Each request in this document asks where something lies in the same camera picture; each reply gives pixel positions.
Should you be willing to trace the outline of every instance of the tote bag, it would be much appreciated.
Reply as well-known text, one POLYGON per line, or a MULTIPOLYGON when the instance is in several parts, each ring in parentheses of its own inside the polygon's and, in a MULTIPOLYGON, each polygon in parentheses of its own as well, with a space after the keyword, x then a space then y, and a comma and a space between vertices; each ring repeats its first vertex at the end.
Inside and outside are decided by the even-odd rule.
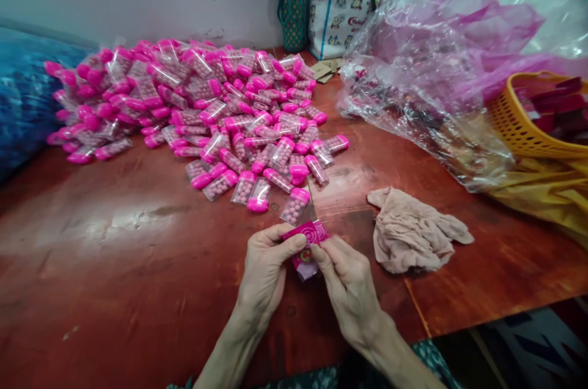
POLYGON ((368 15, 385 0, 309 0, 311 53, 319 60, 341 57, 368 15))

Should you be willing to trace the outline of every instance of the hand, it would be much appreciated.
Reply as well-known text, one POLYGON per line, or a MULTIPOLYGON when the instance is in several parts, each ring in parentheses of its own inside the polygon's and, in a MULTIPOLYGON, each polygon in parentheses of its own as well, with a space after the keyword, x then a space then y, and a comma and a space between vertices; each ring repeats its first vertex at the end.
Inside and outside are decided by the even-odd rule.
POLYGON ((294 227, 274 225, 255 233, 247 242, 245 272, 239 287, 236 311, 249 328, 264 332, 284 294, 286 267, 283 263, 306 246, 302 234, 282 240, 294 227))
POLYGON ((360 353, 369 350, 380 334, 386 315, 375 294, 369 260, 334 236, 311 245, 312 256, 322 271, 331 304, 345 340, 360 353))

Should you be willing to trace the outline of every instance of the wooden table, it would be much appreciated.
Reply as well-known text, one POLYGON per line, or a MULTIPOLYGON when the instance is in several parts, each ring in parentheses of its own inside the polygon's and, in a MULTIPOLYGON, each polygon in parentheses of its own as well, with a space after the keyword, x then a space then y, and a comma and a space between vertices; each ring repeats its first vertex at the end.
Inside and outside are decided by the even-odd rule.
MULTIPOLYGON (((351 147, 310 190, 314 213, 372 260, 382 307, 409 342, 588 292, 588 253, 548 224, 466 192, 414 144, 339 117, 341 82, 316 90, 321 136, 351 147), (432 274, 392 276, 374 260, 377 210, 393 185, 464 221, 476 242, 432 274)), ((135 147, 76 166, 60 149, 34 158, 0 191, 0 386, 163 388, 197 375, 233 308, 257 230, 287 196, 252 216, 190 188, 167 147, 135 147)), ((265 383, 338 362, 347 345, 324 283, 288 265, 284 299, 246 377, 265 383)))

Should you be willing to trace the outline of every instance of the pile of containers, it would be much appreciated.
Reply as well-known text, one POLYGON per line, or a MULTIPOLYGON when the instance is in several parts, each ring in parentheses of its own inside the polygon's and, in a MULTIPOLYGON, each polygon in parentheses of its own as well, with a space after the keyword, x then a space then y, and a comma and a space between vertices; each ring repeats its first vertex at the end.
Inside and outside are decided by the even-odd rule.
POLYGON ((45 69, 63 84, 54 97, 65 124, 47 142, 68 161, 107 160, 140 130, 149 148, 166 143, 178 157, 198 158, 186 172, 211 201, 235 187, 232 202, 263 213, 272 184, 283 189, 290 198, 282 219, 292 224, 309 201, 296 186, 310 173, 326 185, 333 154, 349 146, 343 135, 318 139, 327 115, 311 104, 317 83, 300 55, 276 60, 210 42, 142 40, 89 55, 76 69, 45 69))

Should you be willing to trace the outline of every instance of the pink candy wrapper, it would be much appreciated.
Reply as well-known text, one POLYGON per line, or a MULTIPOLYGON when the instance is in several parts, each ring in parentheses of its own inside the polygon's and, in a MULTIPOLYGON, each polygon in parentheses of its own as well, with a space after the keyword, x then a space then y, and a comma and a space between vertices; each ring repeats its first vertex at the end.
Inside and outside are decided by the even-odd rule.
POLYGON ((311 244, 318 244, 318 246, 320 246, 321 242, 324 242, 329 238, 329 234, 326 232, 322 222, 316 220, 314 222, 309 221, 294 228, 292 231, 283 234, 282 240, 285 241, 286 239, 300 233, 306 236, 306 247, 292 257, 292 263, 294 263, 298 276, 304 282, 319 271, 317 262, 312 258, 311 244))

